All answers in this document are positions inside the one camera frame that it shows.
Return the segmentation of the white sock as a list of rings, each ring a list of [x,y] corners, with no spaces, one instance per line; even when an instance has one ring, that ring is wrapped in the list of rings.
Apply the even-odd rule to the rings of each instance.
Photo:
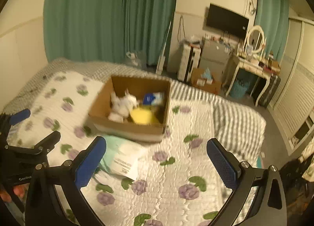
[[[108,119],[117,123],[123,123],[129,116],[130,112],[139,106],[136,96],[131,95],[129,90],[125,90],[125,96],[119,98],[115,92],[111,93],[111,111]]]

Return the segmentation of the yellow sponge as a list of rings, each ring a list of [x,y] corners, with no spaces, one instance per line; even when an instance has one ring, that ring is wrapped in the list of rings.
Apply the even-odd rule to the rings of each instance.
[[[136,108],[130,112],[130,117],[132,121],[138,125],[154,125],[159,124],[157,117],[155,114],[145,108]]]

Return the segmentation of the blue labelled white pack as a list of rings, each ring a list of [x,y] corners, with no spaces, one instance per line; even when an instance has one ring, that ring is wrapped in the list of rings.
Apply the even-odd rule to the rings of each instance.
[[[164,105],[164,92],[147,93],[143,98],[143,105],[162,106]]]

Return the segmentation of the teal white tissue pack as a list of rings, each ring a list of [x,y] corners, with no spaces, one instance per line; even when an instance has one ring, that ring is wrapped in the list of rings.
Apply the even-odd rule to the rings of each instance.
[[[99,162],[99,168],[106,173],[136,180],[138,160],[147,154],[147,148],[139,143],[112,135],[103,135],[106,152]]]

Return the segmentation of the white floral quilt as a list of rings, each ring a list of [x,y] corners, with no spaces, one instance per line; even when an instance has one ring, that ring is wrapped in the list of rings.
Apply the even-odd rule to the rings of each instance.
[[[102,130],[88,119],[102,82],[58,72],[13,127],[8,142],[32,148],[57,130],[61,139],[49,164],[74,159]],[[254,110],[175,84],[168,120],[158,143],[105,135],[107,150],[82,193],[106,225],[206,225],[221,209],[227,189],[206,153],[216,138],[238,160],[256,164],[265,131]]]

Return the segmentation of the brown cardboard box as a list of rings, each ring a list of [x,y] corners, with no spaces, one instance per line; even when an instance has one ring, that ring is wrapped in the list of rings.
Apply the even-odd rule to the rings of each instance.
[[[88,115],[101,132],[160,143],[167,127],[170,88],[167,80],[112,75]]]

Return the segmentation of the white louvered wardrobe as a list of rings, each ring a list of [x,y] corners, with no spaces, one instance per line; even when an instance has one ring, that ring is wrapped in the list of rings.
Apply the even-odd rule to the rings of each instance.
[[[301,152],[313,138],[313,21],[289,18],[280,60],[280,84],[268,106],[287,154]]]

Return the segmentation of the large teal curtain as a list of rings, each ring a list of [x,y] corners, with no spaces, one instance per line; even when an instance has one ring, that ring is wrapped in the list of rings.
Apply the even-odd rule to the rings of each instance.
[[[45,0],[44,43],[49,61],[121,63],[141,52],[156,65],[176,0]]]

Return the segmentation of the blue plastic basket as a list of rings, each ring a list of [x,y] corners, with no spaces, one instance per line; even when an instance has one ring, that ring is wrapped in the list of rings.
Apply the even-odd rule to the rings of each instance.
[[[250,86],[250,82],[244,81],[242,79],[237,79],[234,82],[229,95],[234,99],[241,99],[247,92],[249,86]]]

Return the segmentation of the floor cardboard box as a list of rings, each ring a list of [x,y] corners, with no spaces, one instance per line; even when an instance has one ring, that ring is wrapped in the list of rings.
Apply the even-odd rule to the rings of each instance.
[[[216,72],[195,68],[191,75],[191,85],[203,91],[218,95],[221,89],[220,76]]]

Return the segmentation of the white dressing table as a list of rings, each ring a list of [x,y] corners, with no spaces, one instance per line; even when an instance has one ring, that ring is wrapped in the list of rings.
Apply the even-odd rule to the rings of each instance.
[[[257,94],[255,106],[267,107],[272,100],[279,84],[280,77],[266,67],[253,64],[241,57],[231,56],[223,73],[225,96],[230,96],[230,90],[237,79],[250,82],[247,92],[250,96]]]

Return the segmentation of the grey mini fridge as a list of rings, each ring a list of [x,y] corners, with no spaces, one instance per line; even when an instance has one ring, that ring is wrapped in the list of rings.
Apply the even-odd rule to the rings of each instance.
[[[219,81],[222,80],[223,73],[229,60],[230,47],[215,41],[208,41],[202,50],[199,68],[209,69],[216,74]]]

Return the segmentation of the oval vanity mirror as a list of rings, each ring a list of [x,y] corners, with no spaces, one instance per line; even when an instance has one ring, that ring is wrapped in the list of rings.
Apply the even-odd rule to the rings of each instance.
[[[260,25],[254,25],[245,38],[244,51],[246,53],[259,54],[262,53],[266,46],[265,33]]]

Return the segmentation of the small teal curtain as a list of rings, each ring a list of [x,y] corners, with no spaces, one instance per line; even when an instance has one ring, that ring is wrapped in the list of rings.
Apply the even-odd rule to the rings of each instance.
[[[281,61],[288,35],[289,0],[258,0],[255,25],[262,27],[266,41],[266,55]]]

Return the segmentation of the black wall television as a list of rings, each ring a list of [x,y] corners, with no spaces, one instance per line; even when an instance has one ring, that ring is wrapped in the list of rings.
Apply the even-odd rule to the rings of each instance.
[[[210,4],[206,18],[206,26],[234,35],[239,39],[246,37],[249,19],[245,16]]]

